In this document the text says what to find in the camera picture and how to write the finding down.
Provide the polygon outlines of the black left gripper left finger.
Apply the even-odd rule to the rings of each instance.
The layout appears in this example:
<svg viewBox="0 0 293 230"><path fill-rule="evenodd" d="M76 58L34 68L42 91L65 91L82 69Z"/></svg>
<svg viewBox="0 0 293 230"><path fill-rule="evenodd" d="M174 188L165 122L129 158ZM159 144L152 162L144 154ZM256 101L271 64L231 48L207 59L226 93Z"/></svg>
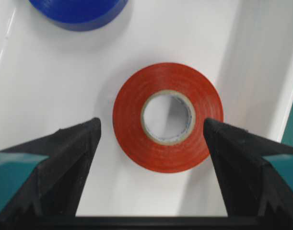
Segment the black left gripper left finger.
<svg viewBox="0 0 293 230"><path fill-rule="evenodd" d="M0 150L0 230L74 217L100 138L95 117Z"/></svg>

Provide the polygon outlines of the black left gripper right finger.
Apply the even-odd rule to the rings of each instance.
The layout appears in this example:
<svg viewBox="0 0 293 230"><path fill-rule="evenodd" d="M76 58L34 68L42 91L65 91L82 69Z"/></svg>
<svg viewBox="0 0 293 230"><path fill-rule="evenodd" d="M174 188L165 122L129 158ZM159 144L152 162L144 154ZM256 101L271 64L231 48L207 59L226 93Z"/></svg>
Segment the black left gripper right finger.
<svg viewBox="0 0 293 230"><path fill-rule="evenodd" d="M293 147L207 118L203 124L226 218L224 230L293 230Z"/></svg>

